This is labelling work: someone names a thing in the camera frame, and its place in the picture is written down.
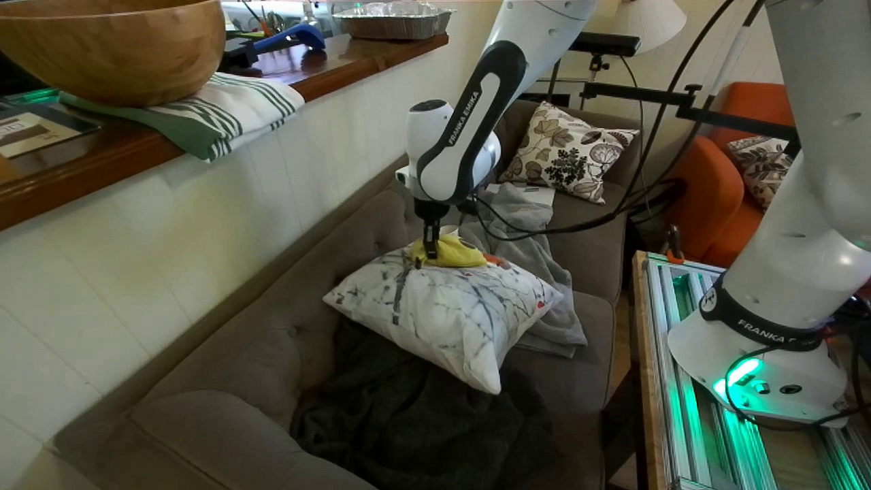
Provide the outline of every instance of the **orange cushion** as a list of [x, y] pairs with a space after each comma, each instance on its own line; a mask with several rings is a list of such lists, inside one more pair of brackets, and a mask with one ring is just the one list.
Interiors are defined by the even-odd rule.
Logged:
[[742, 179], [734, 163], [708, 140], [694, 137], [674, 178], [686, 193], [667, 209], [667, 221], [679, 229], [679, 246], [687, 259], [705, 259], [742, 208]]
[[742, 201], [732, 221], [720, 224], [715, 240], [702, 254], [702, 261], [728, 268], [755, 235], [758, 221], [762, 209], [753, 201]]

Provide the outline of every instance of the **striped cloth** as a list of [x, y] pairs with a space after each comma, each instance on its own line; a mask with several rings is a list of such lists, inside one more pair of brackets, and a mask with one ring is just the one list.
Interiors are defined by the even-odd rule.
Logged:
[[63, 96], [71, 108], [133, 121], [154, 127], [178, 151], [215, 160], [276, 131], [304, 97], [286, 85], [215, 73], [192, 97], [165, 106], [104, 106]]

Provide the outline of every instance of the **cushion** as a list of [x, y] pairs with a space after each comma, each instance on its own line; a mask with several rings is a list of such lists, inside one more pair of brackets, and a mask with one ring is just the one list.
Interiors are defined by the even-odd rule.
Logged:
[[536, 274], [489, 268], [414, 268], [392, 250], [351, 272], [324, 302], [474, 390], [497, 394], [497, 367], [559, 295]]
[[603, 205], [603, 175], [637, 131], [596, 127], [540, 102], [504, 179], [547, 186]]
[[747, 195], [764, 209], [789, 172], [784, 140], [747, 137], [725, 145]]

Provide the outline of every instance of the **dark gray couch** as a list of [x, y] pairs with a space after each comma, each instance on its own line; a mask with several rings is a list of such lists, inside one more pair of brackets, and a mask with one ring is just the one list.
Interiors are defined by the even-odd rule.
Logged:
[[[515, 103], [504, 116], [497, 133], [506, 152], [517, 151], [531, 108]], [[617, 201], [629, 175], [625, 160], [608, 175], [608, 201]], [[406, 205], [387, 175], [363, 186], [222, 302], [210, 327], [178, 340], [165, 363], [67, 424], [57, 435], [60, 454], [95, 484], [121, 490], [369, 488], [298, 450], [289, 423], [298, 397], [332, 374], [336, 314], [320, 302], [324, 291], [372, 255], [417, 240], [418, 224]], [[559, 224], [600, 213], [607, 208], [565, 195], [554, 201]], [[532, 379], [562, 453], [528, 488], [603, 488], [598, 415], [607, 402], [623, 229], [625, 221], [615, 217], [551, 240], [554, 259], [574, 274], [588, 348], [576, 360], [515, 348], [506, 360]]]

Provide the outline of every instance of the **table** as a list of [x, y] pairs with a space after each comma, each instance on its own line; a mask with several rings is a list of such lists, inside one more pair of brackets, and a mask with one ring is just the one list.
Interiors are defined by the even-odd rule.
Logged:
[[637, 465], [647, 488], [871, 488], [867, 432], [855, 423], [817, 432], [758, 430], [720, 409], [674, 366], [667, 330], [694, 311], [698, 291], [720, 274], [719, 268], [670, 263], [640, 250], [630, 272], [641, 423]]

